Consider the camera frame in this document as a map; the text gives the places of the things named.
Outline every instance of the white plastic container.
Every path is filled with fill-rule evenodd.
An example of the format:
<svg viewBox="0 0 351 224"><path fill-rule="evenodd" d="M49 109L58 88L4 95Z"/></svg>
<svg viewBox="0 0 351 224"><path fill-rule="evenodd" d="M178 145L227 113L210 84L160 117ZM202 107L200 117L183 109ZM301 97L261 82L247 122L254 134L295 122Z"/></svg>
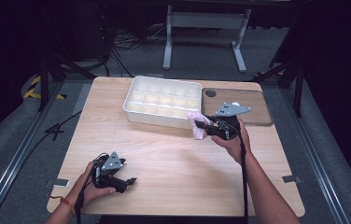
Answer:
<svg viewBox="0 0 351 224"><path fill-rule="evenodd" d="M202 85L155 77L135 77L123 104L129 121L192 129L187 115L201 112Z"/></svg>

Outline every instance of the red bracelet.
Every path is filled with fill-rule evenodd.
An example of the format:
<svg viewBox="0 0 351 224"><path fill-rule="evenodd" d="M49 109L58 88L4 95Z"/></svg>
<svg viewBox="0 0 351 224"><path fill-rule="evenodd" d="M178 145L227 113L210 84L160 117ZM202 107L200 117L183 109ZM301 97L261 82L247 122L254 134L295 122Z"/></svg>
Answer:
<svg viewBox="0 0 351 224"><path fill-rule="evenodd" d="M63 196L50 196L50 195L47 195L48 197L52 198L52 199L57 199L57 198L60 198L60 203L65 203L67 204L68 207L70 207L71 209L71 212L73 212L73 216L76 215L76 209L74 208L74 206L68 202Z"/></svg>

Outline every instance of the light wood tabletop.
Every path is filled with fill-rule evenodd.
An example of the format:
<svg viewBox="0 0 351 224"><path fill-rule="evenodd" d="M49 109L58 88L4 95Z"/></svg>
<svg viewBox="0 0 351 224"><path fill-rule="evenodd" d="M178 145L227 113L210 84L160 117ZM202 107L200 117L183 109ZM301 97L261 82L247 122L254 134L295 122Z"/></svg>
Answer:
<svg viewBox="0 0 351 224"><path fill-rule="evenodd" d="M257 83L203 81L204 88L261 91ZM54 187L52 195L65 196L89 161L99 154L116 151L126 159L115 177L137 177L124 193L97 199L82 209L88 214L224 216L244 214L242 170L222 147L209 137L194 140L192 129L179 129L130 122L123 102L132 79L98 77L80 115L74 136L58 177L70 185ZM298 217L304 215L295 182L275 124L246 126L252 151L262 168ZM52 212L59 200L50 199ZM250 195L248 209L255 215Z"/></svg>

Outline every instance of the person's right arm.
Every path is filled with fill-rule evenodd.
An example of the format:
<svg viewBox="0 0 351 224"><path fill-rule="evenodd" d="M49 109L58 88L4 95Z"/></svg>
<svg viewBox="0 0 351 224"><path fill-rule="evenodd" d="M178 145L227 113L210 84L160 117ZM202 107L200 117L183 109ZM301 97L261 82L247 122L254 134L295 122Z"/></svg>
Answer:
<svg viewBox="0 0 351 224"><path fill-rule="evenodd" d="M269 177L265 174L257 159L251 152L249 136L244 123L239 120L243 142L246 146L246 173L247 183L254 210L259 224L264 223L300 223L294 211L275 188ZM240 139L223 140L218 136L211 139L219 146L225 147L236 162L241 164Z"/></svg>

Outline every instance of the hazard tape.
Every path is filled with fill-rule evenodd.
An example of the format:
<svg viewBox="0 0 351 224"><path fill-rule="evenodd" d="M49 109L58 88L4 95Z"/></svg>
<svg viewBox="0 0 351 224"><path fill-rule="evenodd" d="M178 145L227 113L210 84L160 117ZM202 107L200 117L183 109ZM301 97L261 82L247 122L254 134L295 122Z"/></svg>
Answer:
<svg viewBox="0 0 351 224"><path fill-rule="evenodd" d="M41 94L34 93L34 89L40 80L41 80L41 76L36 75L34 80L31 82L30 87L28 88L27 92L24 94L24 98L37 98L37 99L41 98ZM67 98L67 94L59 94L56 97L56 99L58 99L58 100L64 100L66 98Z"/></svg>

